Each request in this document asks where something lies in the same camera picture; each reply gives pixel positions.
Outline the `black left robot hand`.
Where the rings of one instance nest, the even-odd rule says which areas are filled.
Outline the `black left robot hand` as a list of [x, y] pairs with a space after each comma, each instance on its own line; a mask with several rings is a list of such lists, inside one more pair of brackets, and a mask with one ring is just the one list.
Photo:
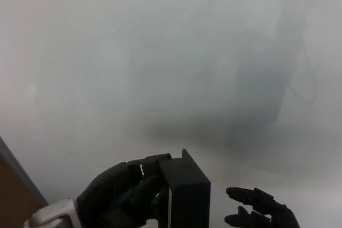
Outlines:
[[158, 219], [159, 193], [164, 187], [159, 154], [121, 162], [100, 173], [76, 198], [82, 227], [142, 227]]

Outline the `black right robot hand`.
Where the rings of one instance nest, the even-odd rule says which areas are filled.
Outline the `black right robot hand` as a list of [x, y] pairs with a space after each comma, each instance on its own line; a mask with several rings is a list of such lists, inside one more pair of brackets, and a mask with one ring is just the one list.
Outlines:
[[229, 187], [229, 198], [240, 202], [238, 213], [228, 215], [224, 221], [231, 227], [277, 227], [299, 228], [300, 225], [291, 209], [274, 200], [274, 197], [258, 188]]

